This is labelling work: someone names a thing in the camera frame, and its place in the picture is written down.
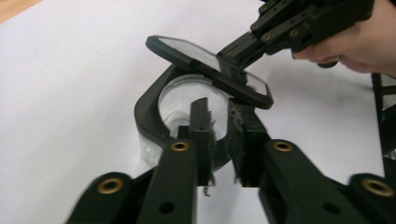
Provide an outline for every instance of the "wooden floor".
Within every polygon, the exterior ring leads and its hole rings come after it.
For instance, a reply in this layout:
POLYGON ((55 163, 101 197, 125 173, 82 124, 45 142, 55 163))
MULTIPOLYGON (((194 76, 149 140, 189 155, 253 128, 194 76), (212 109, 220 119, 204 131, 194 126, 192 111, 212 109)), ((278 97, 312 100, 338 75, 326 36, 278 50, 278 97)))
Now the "wooden floor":
POLYGON ((21 13, 41 0, 0 0, 0 23, 21 13))

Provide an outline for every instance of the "tabletop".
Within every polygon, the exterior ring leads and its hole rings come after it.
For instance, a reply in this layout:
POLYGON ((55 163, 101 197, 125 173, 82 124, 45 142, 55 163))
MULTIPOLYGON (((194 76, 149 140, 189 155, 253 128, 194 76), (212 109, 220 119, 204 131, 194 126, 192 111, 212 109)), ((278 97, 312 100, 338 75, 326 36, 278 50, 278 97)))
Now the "tabletop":
MULTIPOLYGON (((0 223, 63 223, 97 176, 149 169, 134 123, 138 98, 169 66, 149 35, 218 52, 248 31, 260 1, 41 1, 0 24, 0 223)), ((370 75, 321 69, 289 50, 249 72, 275 103, 256 110, 273 138, 295 143, 326 176, 383 175, 370 75)), ((198 223, 266 223, 257 189, 215 173, 198 189, 198 223)))

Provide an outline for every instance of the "open lid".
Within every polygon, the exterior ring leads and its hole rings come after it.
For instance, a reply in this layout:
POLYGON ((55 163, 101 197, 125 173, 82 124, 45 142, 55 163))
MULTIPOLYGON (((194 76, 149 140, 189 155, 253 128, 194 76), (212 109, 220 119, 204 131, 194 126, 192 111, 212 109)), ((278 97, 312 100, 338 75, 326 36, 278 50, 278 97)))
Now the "open lid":
POLYGON ((268 85, 259 78, 241 71, 231 63, 222 63, 221 68, 217 56, 189 41, 165 36, 152 35, 146 46, 170 63, 183 70, 196 71, 212 80, 212 85, 239 100, 261 109, 269 109, 273 105, 268 85), (247 82, 240 84, 225 76, 222 70, 235 71, 246 76, 247 82))

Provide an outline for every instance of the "white surface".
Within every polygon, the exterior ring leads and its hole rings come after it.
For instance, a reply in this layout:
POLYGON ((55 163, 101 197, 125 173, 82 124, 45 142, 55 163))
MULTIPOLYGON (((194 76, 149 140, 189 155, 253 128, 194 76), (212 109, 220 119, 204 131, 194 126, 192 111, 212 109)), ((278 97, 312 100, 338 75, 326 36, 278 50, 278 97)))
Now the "white surface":
MULTIPOLYGON (((217 52, 248 30, 259 1, 43 1, 0 24, 0 223, 63 223, 97 176, 138 176, 134 104, 168 66, 149 35, 217 52)), ((269 133, 296 143, 325 175, 382 175, 368 75, 320 69, 289 51, 248 69, 275 105, 258 111, 269 133)), ((198 223, 264 223, 255 189, 216 173, 198 223)))

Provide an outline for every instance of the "hand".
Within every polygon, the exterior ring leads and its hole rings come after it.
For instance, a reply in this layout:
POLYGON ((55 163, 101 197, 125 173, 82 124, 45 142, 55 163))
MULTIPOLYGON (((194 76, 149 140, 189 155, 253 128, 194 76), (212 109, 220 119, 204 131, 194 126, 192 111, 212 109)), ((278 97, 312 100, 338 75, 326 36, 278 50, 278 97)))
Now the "hand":
POLYGON ((372 17, 298 53, 295 59, 313 63, 340 61, 361 73, 396 77, 396 7, 389 0, 375 0, 372 17))

